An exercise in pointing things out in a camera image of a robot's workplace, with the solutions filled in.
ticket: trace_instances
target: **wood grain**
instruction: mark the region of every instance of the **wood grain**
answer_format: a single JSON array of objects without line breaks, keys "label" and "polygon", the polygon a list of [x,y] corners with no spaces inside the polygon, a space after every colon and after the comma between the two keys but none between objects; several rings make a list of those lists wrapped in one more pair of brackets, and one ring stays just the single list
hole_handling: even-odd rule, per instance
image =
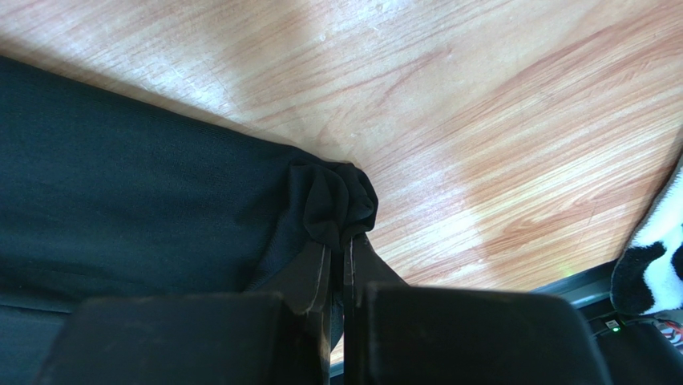
[{"label": "wood grain", "polygon": [[530,290],[617,257],[679,157],[682,19],[678,0],[14,0],[0,54],[353,161],[409,283]]}]

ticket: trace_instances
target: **light brown wood tabletop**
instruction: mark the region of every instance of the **light brown wood tabletop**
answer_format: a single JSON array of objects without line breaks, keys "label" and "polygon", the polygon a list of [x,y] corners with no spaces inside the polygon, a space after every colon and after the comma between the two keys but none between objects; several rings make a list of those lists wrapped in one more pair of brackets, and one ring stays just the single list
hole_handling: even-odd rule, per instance
[{"label": "light brown wood tabletop", "polygon": [[531,290],[618,257],[677,161],[681,20],[680,0],[8,0],[0,55],[351,161],[410,284]]}]

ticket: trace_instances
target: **fuzzy fabric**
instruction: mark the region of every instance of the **fuzzy fabric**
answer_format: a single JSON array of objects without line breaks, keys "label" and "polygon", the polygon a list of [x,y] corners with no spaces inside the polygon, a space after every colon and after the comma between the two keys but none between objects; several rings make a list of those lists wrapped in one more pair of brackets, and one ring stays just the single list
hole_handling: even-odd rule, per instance
[{"label": "fuzzy fabric", "polygon": [[683,307],[683,159],[639,224],[612,274],[612,304],[624,314]]}]

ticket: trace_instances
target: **black device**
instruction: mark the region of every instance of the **black device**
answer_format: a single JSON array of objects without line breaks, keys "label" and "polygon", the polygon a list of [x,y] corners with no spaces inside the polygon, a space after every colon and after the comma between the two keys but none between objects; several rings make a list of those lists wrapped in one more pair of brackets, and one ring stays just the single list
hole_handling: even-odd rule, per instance
[{"label": "black device", "polygon": [[604,298],[582,315],[546,294],[410,287],[361,235],[343,255],[310,242],[257,292],[90,300],[35,383],[327,384],[340,289],[346,384],[683,379],[654,326],[609,328]]}]

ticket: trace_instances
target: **wooden surface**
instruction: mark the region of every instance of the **wooden surface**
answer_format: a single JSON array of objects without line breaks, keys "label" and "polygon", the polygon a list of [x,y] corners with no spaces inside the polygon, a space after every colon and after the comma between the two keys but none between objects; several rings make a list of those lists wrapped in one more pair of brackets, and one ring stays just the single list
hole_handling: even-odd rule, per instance
[{"label": "wooden surface", "polygon": [[683,2],[0,2],[0,54],[363,168],[409,283],[617,257],[683,144]]}]

